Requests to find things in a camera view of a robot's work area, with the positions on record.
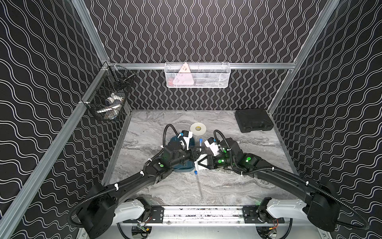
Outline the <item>white wipe cloth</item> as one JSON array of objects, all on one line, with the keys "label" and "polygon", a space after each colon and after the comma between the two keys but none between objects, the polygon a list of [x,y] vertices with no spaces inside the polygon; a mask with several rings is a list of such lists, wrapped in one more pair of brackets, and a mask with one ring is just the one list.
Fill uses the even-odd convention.
[{"label": "white wipe cloth", "polygon": [[206,166],[202,166],[200,165],[199,163],[200,162],[203,162],[207,159],[208,155],[207,154],[201,154],[199,156],[199,158],[195,161],[195,169],[197,171],[200,171],[200,170],[207,170],[208,168]]}]

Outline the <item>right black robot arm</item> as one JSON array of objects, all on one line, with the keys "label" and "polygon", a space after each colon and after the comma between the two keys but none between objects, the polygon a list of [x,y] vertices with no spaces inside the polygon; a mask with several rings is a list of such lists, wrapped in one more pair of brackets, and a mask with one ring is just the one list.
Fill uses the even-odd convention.
[{"label": "right black robot arm", "polygon": [[[194,162],[206,169],[226,168],[242,176],[257,177],[282,188],[305,203],[302,213],[316,227],[333,232],[336,226],[368,230],[370,224],[360,213],[335,196],[330,183],[318,183],[278,168],[261,157],[244,153],[238,143],[227,138],[220,144],[197,146]],[[339,220],[340,209],[347,209],[360,219],[359,224]]]}]

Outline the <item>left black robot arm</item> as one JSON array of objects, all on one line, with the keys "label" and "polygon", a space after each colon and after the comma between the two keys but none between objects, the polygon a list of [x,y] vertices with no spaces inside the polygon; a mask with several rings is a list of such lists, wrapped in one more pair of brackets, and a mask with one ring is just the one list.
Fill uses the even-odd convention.
[{"label": "left black robot arm", "polygon": [[98,238],[115,223],[115,210],[119,205],[142,189],[164,180],[174,171],[175,166],[197,161],[202,151],[203,148],[199,146],[190,146],[184,150],[179,142],[169,142],[148,159],[138,173],[114,184],[93,186],[86,198],[70,209],[68,224],[85,229],[91,239]]}]

